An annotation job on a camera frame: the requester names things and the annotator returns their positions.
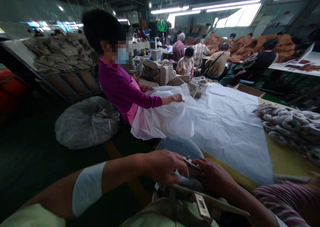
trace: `worker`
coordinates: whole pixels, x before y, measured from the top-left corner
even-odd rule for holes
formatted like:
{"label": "worker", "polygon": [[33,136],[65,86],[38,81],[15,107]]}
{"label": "worker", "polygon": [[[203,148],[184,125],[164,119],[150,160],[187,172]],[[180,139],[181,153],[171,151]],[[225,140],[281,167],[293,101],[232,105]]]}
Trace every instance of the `worker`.
{"label": "worker", "polygon": [[143,31],[141,31],[140,28],[138,28],[138,36],[141,39],[141,41],[146,41],[147,40],[146,35],[143,33]]}
{"label": "worker", "polygon": [[236,38],[236,34],[235,33],[231,33],[230,37],[229,37],[229,41],[233,41]]}
{"label": "worker", "polygon": [[31,37],[33,37],[33,36],[34,36],[34,34],[33,34],[33,31],[32,31],[32,30],[28,29],[28,33],[29,33],[29,35],[30,35]]}
{"label": "worker", "polygon": [[228,68],[226,67],[226,62],[230,57],[230,52],[228,51],[228,49],[229,44],[222,43],[219,46],[219,51],[210,56],[210,58],[205,63],[205,66],[208,69],[207,74],[209,76],[219,77],[219,81],[228,73]]}
{"label": "worker", "polygon": [[277,61],[278,54],[272,52],[277,44],[277,39],[270,39],[263,43],[261,52],[256,52],[243,61],[242,67],[244,69],[236,74],[231,85],[234,86],[239,80],[257,81],[265,70]]}
{"label": "worker", "polygon": [[61,35],[62,35],[62,32],[61,32],[59,29],[55,29],[55,30],[54,30],[54,35],[55,35],[55,36],[61,36]]}
{"label": "worker", "polygon": [[178,62],[182,57],[184,57],[184,44],[183,41],[186,38],[186,35],[182,32],[179,35],[179,40],[173,44],[172,55],[174,61]]}
{"label": "worker", "polygon": [[176,43],[179,40],[179,35],[182,33],[181,30],[179,30],[176,35],[173,38],[173,44]]}
{"label": "worker", "polygon": [[167,37],[165,39],[165,42],[164,42],[165,43],[164,44],[165,47],[168,47],[170,45],[172,46],[173,43],[172,43],[171,37],[172,37],[172,30],[169,30],[168,34],[167,34]]}
{"label": "worker", "polygon": [[190,75],[193,76],[193,67],[194,67],[194,59],[193,59],[193,47],[188,47],[185,51],[184,51],[184,57],[182,57],[179,61],[178,61],[178,65],[177,65],[177,74],[178,75]]}
{"label": "worker", "polygon": [[35,30],[34,32],[34,37],[44,37],[44,34],[42,32],[39,32],[38,30]]}
{"label": "worker", "polygon": [[208,47],[205,44],[201,44],[201,38],[197,37],[194,40],[194,66],[195,67],[200,67],[202,65],[202,58],[203,55],[209,55],[210,54],[210,50],[208,49]]}
{"label": "worker", "polygon": [[254,196],[287,226],[310,227],[298,211],[305,206],[320,206],[320,174],[311,174],[307,183],[295,184],[293,179],[261,186],[255,189]]}
{"label": "worker", "polygon": [[110,13],[93,9],[83,15],[83,30],[90,46],[101,54],[98,79],[101,89],[132,125],[138,106],[155,108],[171,102],[182,102],[182,95],[151,97],[124,69],[129,64],[128,31]]}
{"label": "worker", "polygon": [[[162,140],[170,143],[166,145],[168,149],[188,153],[188,150],[194,149],[195,146],[187,138],[168,137],[168,139]],[[233,206],[248,212],[250,216],[247,220],[253,227],[286,226],[252,194],[237,184],[223,167],[206,158],[193,159],[192,163],[198,165],[206,176],[199,179],[201,184],[217,196],[232,202]],[[189,177],[183,156],[167,149],[134,154],[93,165],[49,186],[20,207],[0,227],[66,226],[66,220],[81,216],[102,195],[139,176],[146,175],[166,185],[180,184],[181,178],[172,170]],[[218,225],[215,220],[211,223],[202,219],[196,203],[179,199],[177,195],[176,199],[163,197],[155,200],[122,226],[216,227]],[[237,223],[236,226],[242,226],[242,223]]]}

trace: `white plastic bag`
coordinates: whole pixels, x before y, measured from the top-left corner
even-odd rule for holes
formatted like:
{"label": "white plastic bag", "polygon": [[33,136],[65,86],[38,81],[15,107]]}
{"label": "white plastic bag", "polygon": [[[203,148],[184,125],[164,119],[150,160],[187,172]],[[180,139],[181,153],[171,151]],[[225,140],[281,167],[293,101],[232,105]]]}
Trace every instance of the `white plastic bag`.
{"label": "white plastic bag", "polygon": [[90,97],[67,108],[56,120],[59,143],[84,149],[108,141],[119,130],[119,112],[102,97]]}
{"label": "white plastic bag", "polygon": [[[149,96],[171,96],[181,93],[185,102],[195,101],[189,89],[181,87],[160,86],[147,93]],[[133,121],[131,133],[139,139],[165,138],[167,136],[191,137],[194,126],[190,113],[183,102],[172,102],[157,108],[144,109],[139,107]]]}

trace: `floral shirt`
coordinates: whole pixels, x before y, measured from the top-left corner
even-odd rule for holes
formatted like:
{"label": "floral shirt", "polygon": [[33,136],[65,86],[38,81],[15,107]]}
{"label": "floral shirt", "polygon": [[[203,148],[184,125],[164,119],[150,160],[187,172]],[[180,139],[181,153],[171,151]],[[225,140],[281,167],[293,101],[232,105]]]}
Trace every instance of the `floral shirt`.
{"label": "floral shirt", "polygon": [[195,67],[200,67],[202,65],[202,57],[203,54],[205,55],[209,55],[210,54],[210,50],[208,49],[208,47],[204,44],[198,43],[195,44],[193,46],[194,49],[194,66]]}
{"label": "floral shirt", "polygon": [[177,65],[177,71],[183,73],[184,75],[191,74],[191,69],[194,66],[194,58],[191,57],[191,61],[187,62],[184,57],[182,57]]}

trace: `window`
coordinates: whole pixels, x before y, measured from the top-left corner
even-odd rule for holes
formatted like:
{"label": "window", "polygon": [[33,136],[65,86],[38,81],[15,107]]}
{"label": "window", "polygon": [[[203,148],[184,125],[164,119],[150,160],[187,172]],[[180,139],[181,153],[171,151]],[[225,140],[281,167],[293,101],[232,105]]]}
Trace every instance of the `window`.
{"label": "window", "polygon": [[231,16],[219,20],[217,23],[217,28],[250,26],[254,17],[259,11],[260,6],[261,3],[243,6],[243,8]]}

